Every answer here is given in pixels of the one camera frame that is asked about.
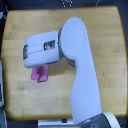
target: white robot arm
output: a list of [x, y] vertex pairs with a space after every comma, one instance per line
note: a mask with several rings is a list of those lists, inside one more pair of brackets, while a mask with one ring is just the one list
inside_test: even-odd
[[31, 36], [24, 42], [26, 68], [58, 62], [62, 56], [76, 68], [70, 94], [74, 124], [101, 115], [100, 94], [87, 30], [78, 17], [69, 18], [59, 35], [53, 31]]

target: wooden tabletop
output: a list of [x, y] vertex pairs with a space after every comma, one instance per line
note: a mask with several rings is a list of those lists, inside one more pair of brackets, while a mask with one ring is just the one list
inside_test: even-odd
[[9, 11], [1, 55], [7, 119], [71, 118], [75, 69], [62, 59], [49, 65], [47, 82], [37, 83], [31, 80], [31, 69], [23, 65], [24, 40], [33, 34], [59, 31], [70, 16], [80, 17], [86, 25], [103, 112], [126, 115], [127, 59], [120, 15], [117, 7], [94, 7]]

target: dark floor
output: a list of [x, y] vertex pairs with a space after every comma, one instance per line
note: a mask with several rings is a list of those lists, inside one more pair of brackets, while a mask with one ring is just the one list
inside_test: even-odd
[[[46, 8], [77, 8], [87, 6], [110, 6], [117, 5], [119, 8], [121, 20], [126, 40], [126, 47], [128, 51], [128, 0], [0, 0], [0, 47], [2, 44], [2, 35], [4, 23], [8, 10], [20, 9], [46, 9]], [[117, 118], [121, 128], [127, 128], [127, 117]], [[8, 121], [8, 128], [36, 128], [37, 121]]]

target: wooden table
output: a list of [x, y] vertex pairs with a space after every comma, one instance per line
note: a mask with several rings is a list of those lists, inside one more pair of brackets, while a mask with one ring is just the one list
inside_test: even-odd
[[31, 80], [31, 69], [23, 66], [24, 40], [33, 34], [59, 31], [70, 16], [80, 17], [87, 27], [103, 112], [126, 115], [127, 59], [119, 12], [117, 7], [94, 7], [9, 11], [1, 55], [8, 119], [71, 118], [75, 69], [62, 59], [49, 65], [47, 82], [37, 83]]

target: pink object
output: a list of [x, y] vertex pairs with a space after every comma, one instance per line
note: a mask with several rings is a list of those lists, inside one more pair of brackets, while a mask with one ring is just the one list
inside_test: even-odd
[[48, 79], [48, 65], [33, 67], [31, 79], [37, 82], [47, 81]]

